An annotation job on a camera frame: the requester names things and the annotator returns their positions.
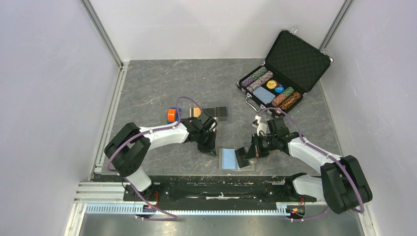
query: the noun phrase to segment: black box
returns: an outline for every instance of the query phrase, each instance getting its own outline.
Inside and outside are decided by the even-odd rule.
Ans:
[[[242,85],[242,81],[264,66],[268,71],[273,73],[273,77],[270,80],[277,81],[284,88],[292,87],[294,92],[297,91],[301,94],[301,98],[286,110],[286,112],[289,112],[302,100],[307,92],[313,89],[314,85],[330,67],[332,62],[333,59],[331,57],[295,34],[283,29],[265,58],[264,63],[239,80],[237,86],[246,94],[246,103],[255,111],[260,111],[267,107],[274,107],[271,103],[265,104],[262,102]],[[279,95],[274,89],[267,88],[267,81],[262,84],[262,87],[275,96]],[[249,100],[253,100],[260,108],[257,109]],[[267,113],[273,117],[282,115],[276,111],[267,111]]]

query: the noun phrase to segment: yellow button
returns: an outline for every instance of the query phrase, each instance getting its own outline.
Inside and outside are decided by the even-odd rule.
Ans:
[[[274,89],[278,83],[275,80],[270,80],[267,83],[267,88]]]

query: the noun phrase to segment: white wall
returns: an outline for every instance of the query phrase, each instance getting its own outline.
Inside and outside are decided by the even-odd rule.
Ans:
[[[322,78],[346,154],[373,191],[381,235],[415,235],[417,3],[355,1]]]
[[[264,58],[282,28],[319,47],[343,0],[91,0],[123,60]]]
[[[79,0],[0,5],[0,235],[59,236],[118,69]]]

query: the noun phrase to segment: blue button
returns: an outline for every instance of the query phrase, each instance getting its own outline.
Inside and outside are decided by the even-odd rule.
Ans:
[[[275,92],[282,93],[282,91],[284,91],[284,87],[276,87],[274,90]]]

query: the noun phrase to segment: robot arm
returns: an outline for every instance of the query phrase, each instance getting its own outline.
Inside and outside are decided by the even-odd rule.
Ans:
[[[141,132],[150,131],[133,140],[131,147],[122,148],[112,161],[118,174],[131,182],[139,192],[143,192],[152,184],[141,166],[149,150],[168,144],[197,142],[200,152],[216,156],[216,126],[216,120],[204,112],[197,118],[181,119],[176,127],[171,124],[158,127],[137,127],[131,122],[116,134],[105,147],[104,152],[110,158],[128,139]]]
[[[372,192],[363,174],[359,162],[353,156],[340,157],[324,150],[323,155],[303,142],[297,132],[290,133],[282,118],[268,120],[270,133],[267,134],[266,126],[260,122],[259,116],[255,117],[253,125],[257,127],[257,133],[252,135],[252,145],[247,153],[242,154],[241,148],[236,151],[238,163],[245,163],[252,158],[262,158],[269,155],[269,151],[280,150],[292,157],[298,158],[316,170],[321,176],[312,177],[306,173],[299,173],[286,178],[285,185],[290,195],[308,195],[318,200],[325,200],[327,205],[337,214],[359,206],[357,197],[349,184],[346,176],[338,165],[329,159],[332,156],[340,162],[355,183],[360,197],[364,203],[372,200]]]

